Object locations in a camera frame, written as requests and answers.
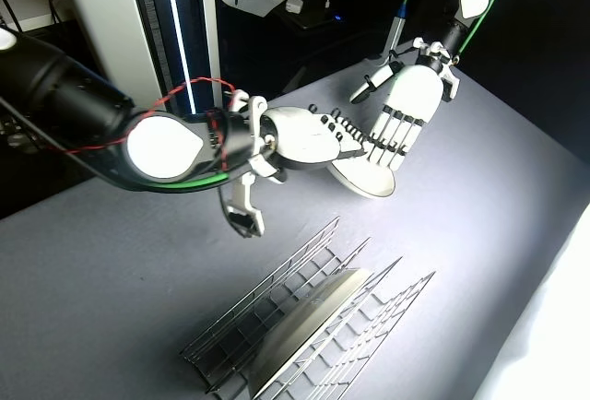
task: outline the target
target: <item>white circular cap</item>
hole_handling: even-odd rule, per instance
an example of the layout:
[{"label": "white circular cap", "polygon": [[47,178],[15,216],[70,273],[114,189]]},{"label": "white circular cap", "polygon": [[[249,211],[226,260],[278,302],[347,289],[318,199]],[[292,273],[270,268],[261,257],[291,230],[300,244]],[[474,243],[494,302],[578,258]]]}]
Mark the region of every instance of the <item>white circular cap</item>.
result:
[{"label": "white circular cap", "polygon": [[469,19],[481,15],[489,4],[490,0],[461,0],[463,18]]},{"label": "white circular cap", "polygon": [[191,168],[203,140],[171,117],[152,116],[137,124],[125,147],[133,164],[144,174],[172,179]]},{"label": "white circular cap", "polygon": [[349,190],[364,197],[387,197],[394,192],[394,173],[366,158],[334,160],[330,172]]},{"label": "white circular cap", "polygon": [[10,31],[0,29],[0,52],[8,50],[17,43],[17,37]]}]

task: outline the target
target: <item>wire dish rack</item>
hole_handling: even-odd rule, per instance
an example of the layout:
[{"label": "wire dish rack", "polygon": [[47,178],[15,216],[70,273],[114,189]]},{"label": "wire dish rack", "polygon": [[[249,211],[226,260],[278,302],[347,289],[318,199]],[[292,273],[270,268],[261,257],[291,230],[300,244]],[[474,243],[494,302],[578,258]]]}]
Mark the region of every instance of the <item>wire dish rack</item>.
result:
[{"label": "wire dish rack", "polygon": [[[367,246],[347,256],[329,245],[339,218],[328,223],[277,270],[188,345],[182,356],[193,364],[218,400],[248,400],[248,365],[266,333],[327,276],[347,268]],[[434,273],[383,300],[377,288],[399,259],[373,275],[322,335],[262,394],[263,400],[339,399],[392,332]]]}]

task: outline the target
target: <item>light strip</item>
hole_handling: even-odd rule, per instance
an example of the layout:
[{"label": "light strip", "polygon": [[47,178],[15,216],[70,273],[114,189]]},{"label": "light strip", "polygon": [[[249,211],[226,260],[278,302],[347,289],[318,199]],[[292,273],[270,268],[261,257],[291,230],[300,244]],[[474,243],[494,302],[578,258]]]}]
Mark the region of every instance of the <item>light strip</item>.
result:
[{"label": "light strip", "polygon": [[191,113],[196,114],[195,98],[193,97],[191,77],[189,76],[188,64],[186,63],[183,32],[181,31],[181,21],[178,17],[178,8],[176,7],[176,0],[170,0],[170,4],[172,7],[172,18],[174,19],[174,29],[176,30],[176,40],[178,41],[178,50],[181,53],[181,62],[183,63],[184,82],[186,82],[186,92],[188,93],[188,100],[191,103]]}]

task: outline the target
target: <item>red wire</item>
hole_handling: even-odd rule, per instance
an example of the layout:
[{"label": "red wire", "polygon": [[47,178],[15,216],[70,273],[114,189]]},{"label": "red wire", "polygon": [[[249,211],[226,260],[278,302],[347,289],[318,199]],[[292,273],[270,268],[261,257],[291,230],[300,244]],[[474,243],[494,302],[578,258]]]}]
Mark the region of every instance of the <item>red wire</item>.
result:
[{"label": "red wire", "polygon": [[[223,79],[220,79],[218,77],[196,77],[194,79],[190,80],[191,84],[195,84],[197,82],[201,82],[201,81],[207,81],[207,82],[217,82],[221,85],[225,85],[226,87],[228,87],[231,91],[231,93],[233,94],[236,90],[236,88],[230,83],[227,82]],[[127,137],[129,136],[129,134],[134,130],[134,128],[144,119],[146,119],[147,117],[153,116],[154,113],[157,111],[157,108],[164,105],[166,102],[168,102],[170,99],[172,99],[174,97],[174,95],[176,95],[177,93],[180,93],[181,91],[183,91],[186,88],[186,82],[183,82],[181,85],[179,85],[176,88],[171,89],[168,94],[166,96],[164,96],[161,99],[158,99],[154,102],[154,104],[151,106],[151,108],[149,110],[147,110],[146,112],[144,112],[139,121],[137,122],[137,124],[135,126],[133,126],[132,128],[130,128],[122,137],[119,137],[118,139],[112,140],[110,142],[106,142],[105,144],[102,145],[86,145],[83,147],[78,147],[78,148],[72,148],[72,149],[66,149],[66,150],[60,150],[66,154],[77,154],[81,151],[90,151],[90,150],[96,150],[96,149],[104,149],[106,147],[111,147],[113,145],[118,145],[118,144],[122,144],[125,140],[127,140]],[[212,121],[212,126],[213,129],[218,133],[218,141],[221,145],[223,145],[223,134],[218,130],[217,127],[217,122],[215,120]],[[226,159],[225,159],[225,154],[223,155],[223,165],[226,165]]]}]

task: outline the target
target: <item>metal rack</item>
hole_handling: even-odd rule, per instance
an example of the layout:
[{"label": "metal rack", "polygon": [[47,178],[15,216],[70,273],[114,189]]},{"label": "metal rack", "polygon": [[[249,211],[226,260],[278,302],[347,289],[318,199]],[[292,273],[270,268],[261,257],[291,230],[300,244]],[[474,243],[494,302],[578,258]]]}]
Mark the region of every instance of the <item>metal rack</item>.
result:
[{"label": "metal rack", "polygon": [[[218,400],[249,399],[245,372],[266,333],[300,298],[346,268],[365,248],[368,240],[346,257],[332,252],[329,245],[337,225],[335,218],[183,350],[208,394]],[[264,392],[263,399],[319,400],[340,398],[346,392],[433,275],[382,301],[375,290],[398,261],[365,284],[319,339]]]}]

